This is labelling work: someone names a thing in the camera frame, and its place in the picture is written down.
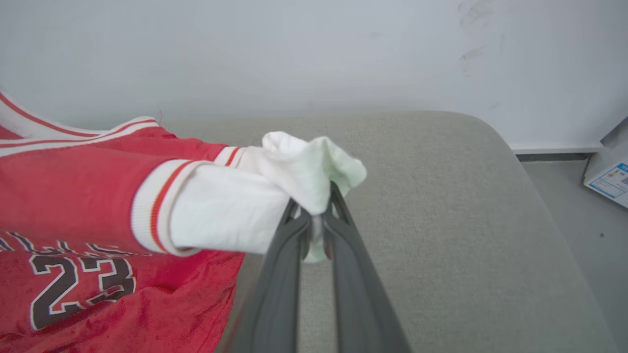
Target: white cloth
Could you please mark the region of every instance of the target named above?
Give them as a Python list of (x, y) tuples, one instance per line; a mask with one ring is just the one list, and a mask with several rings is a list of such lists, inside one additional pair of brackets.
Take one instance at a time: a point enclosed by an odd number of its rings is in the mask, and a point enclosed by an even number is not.
[[(186, 181), (170, 217), (175, 246), (264, 254), (290, 197), (317, 215), (327, 208), (330, 180), (346, 195), (366, 178), (362, 162), (329, 138), (305, 142), (282, 132), (246, 148), (235, 166), (202, 165)], [(321, 258), (322, 245), (311, 244), (306, 260)]]

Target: white wall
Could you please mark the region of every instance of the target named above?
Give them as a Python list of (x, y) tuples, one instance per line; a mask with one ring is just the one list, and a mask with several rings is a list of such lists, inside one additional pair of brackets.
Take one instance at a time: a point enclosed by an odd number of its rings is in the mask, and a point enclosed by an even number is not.
[(110, 128), (437, 109), (515, 148), (596, 146), (628, 116), (626, 0), (2, 0), (0, 84)]

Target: box label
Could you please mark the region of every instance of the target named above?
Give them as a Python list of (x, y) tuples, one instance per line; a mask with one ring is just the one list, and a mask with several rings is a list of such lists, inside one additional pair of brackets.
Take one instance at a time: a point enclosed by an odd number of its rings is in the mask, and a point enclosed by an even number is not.
[(610, 198), (616, 198), (628, 192), (628, 165), (619, 163), (606, 174), (595, 179), (590, 187)]

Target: red stripe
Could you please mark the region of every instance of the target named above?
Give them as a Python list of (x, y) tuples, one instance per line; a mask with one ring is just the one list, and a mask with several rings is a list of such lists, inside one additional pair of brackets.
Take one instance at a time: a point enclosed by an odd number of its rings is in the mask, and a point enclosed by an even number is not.
[(39, 140), (39, 141), (30, 141), (30, 142), (22, 142), (22, 143), (3, 143), (0, 144), (0, 148), (7, 148), (7, 147), (20, 147), (20, 146), (28, 146), (30, 144), (38, 144), (38, 143), (62, 143), (62, 142), (67, 142), (67, 143), (71, 143), (71, 142), (88, 142), (88, 141), (93, 141), (99, 138), (104, 138), (113, 134), (117, 134), (123, 130), (126, 130), (127, 128), (133, 126), (133, 125), (137, 125), (137, 124), (144, 124), (145, 122), (155, 122), (154, 119), (149, 119), (149, 120), (142, 120), (142, 121), (136, 121), (136, 122), (132, 122), (131, 124), (125, 125), (121, 128), (119, 128), (118, 130), (112, 131), (108, 134), (102, 135), (102, 136), (98, 136), (97, 138), (90, 138), (90, 139), (82, 139), (82, 140), (71, 140), (71, 139), (46, 139), (46, 140)]
[(22, 109), (20, 109), (18, 106), (16, 106), (15, 104), (13, 104), (10, 100), (8, 100), (2, 93), (0, 93), (0, 100), (5, 103), (9, 108), (11, 108), (14, 112), (18, 113), (19, 115), (32, 120), (40, 125), (44, 125), (47, 128), (53, 129), (53, 130), (57, 130), (61, 133), (64, 134), (70, 134), (70, 135), (74, 135), (74, 136), (83, 136), (86, 138), (90, 138), (92, 136), (98, 136), (98, 134), (86, 134), (86, 133), (78, 133), (76, 131), (71, 131), (71, 130), (67, 130), (64, 128), (60, 128), (54, 124), (50, 124), (49, 122), (43, 121), (37, 117), (32, 116), (31, 114), (28, 114), (27, 112), (23, 111)]
[(240, 149), (240, 147), (234, 149), (234, 151), (231, 153), (231, 155), (229, 156), (229, 160), (227, 160), (227, 164), (225, 164), (225, 166), (230, 166), (231, 162), (234, 161), (234, 158), (236, 157), (236, 153), (238, 152), (238, 150)]
[(168, 193), (168, 189), (170, 188), (170, 185), (172, 185), (172, 183), (175, 181), (179, 173), (181, 173), (181, 171), (192, 162), (194, 161), (187, 161), (184, 164), (180, 165), (177, 169), (175, 169), (175, 171), (170, 175), (166, 183), (163, 185), (163, 187), (159, 191), (159, 195), (157, 195), (157, 199), (155, 200), (155, 203), (153, 205), (153, 211), (151, 212), (151, 235), (153, 236), (153, 241), (155, 242), (155, 244), (157, 244), (157, 246), (166, 253), (168, 251), (163, 247), (163, 244), (159, 240), (159, 234), (157, 234), (157, 218), (159, 216), (161, 204), (163, 203), (163, 199), (166, 197), (166, 194)]

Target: white trim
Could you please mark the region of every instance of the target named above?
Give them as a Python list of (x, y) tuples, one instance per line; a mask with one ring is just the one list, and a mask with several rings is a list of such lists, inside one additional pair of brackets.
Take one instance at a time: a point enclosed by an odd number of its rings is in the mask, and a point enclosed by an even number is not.
[(551, 153), (596, 153), (604, 146), (601, 143), (590, 144), (509, 144), (515, 155), (539, 155)]
[(231, 156), (231, 153), (233, 153), (233, 151), (236, 148), (237, 147), (231, 147), (231, 146), (223, 148), (222, 151), (220, 151), (220, 153), (218, 154), (218, 156), (216, 156), (216, 158), (214, 159), (214, 164), (222, 165), (222, 166), (227, 164), (227, 161), (229, 161), (229, 157)]
[(245, 151), (246, 151), (246, 147), (241, 147), (240, 149), (237, 150), (234, 156), (234, 160), (232, 160), (231, 164), (229, 165), (230, 168), (237, 168), (238, 164), (240, 164), (240, 160), (242, 159), (242, 155), (244, 154)]
[[(133, 204), (131, 206), (131, 230), (140, 245), (155, 253), (163, 253), (163, 251), (153, 240), (151, 234), (151, 215), (153, 207), (157, 196), (160, 194), (168, 179), (177, 168), (188, 162), (188, 160), (170, 160), (160, 164), (160, 166), (155, 168), (144, 180), (133, 198)], [(157, 235), (159, 236), (161, 245), (167, 252), (177, 256), (190, 256), (200, 251), (200, 249), (181, 250), (172, 243), (170, 239), (170, 215), (172, 214), (172, 207), (183, 183), (194, 169), (204, 164), (211, 165), (212, 163), (209, 161), (194, 161), (179, 172), (166, 191), (157, 216)]]
[[(99, 130), (78, 129), (78, 128), (73, 128), (71, 126), (59, 124), (37, 113), (29, 111), (27, 108), (22, 106), (15, 98), (7, 94), (7, 92), (2, 87), (0, 87), (0, 94), (2, 94), (8, 101), (10, 101), (12, 104), (14, 104), (16, 107), (20, 108), (22, 111), (26, 112), (27, 114), (30, 114), (33, 117), (43, 122), (46, 122), (47, 124), (56, 126), (60, 129), (70, 131), (70, 132), (80, 133), (80, 134), (94, 134), (96, 136), (108, 132), (108, 131), (99, 131)], [(14, 134), (22, 136), (23, 138), (47, 138), (47, 139), (84, 139), (85, 138), (85, 136), (76, 136), (71, 133), (64, 133), (63, 131), (57, 131), (55, 129), (44, 126), (36, 121), (32, 121), (31, 119), (28, 119), (27, 117), (24, 117), (20, 113), (14, 111), (12, 108), (7, 106), (1, 100), (0, 100), (0, 126), (11, 131)]]
[(159, 236), (161, 245), (163, 245), (166, 251), (170, 254), (177, 256), (191, 256), (201, 251), (201, 249), (195, 248), (182, 250), (172, 243), (172, 238), (170, 236), (170, 215), (172, 215), (172, 208), (175, 205), (175, 200), (177, 196), (179, 196), (179, 191), (185, 181), (192, 174), (192, 172), (201, 165), (211, 165), (211, 162), (194, 161), (185, 166), (168, 188), (168, 191), (161, 203), (159, 215), (157, 216), (157, 235)]
[[(118, 125), (115, 128), (107, 131), (105, 134), (101, 136), (96, 136), (93, 138), (82, 138), (78, 141), (64, 140), (64, 141), (52, 141), (50, 139), (12, 139), (12, 140), (0, 140), (0, 157), (13, 155), (15, 153), (22, 153), (27, 151), (36, 151), (39, 149), (50, 149), (50, 148), (62, 148), (62, 147), (74, 147), (80, 146), (83, 144), (91, 144), (91, 143), (99, 143), (103, 141), (108, 141), (111, 139), (120, 138), (122, 136), (130, 135), (136, 131), (146, 128), (158, 127), (159, 124), (154, 120), (154, 118), (149, 116), (137, 117), (131, 121), (128, 121), (124, 124)], [(8, 147), (13, 144), (18, 144), (15, 147)]]

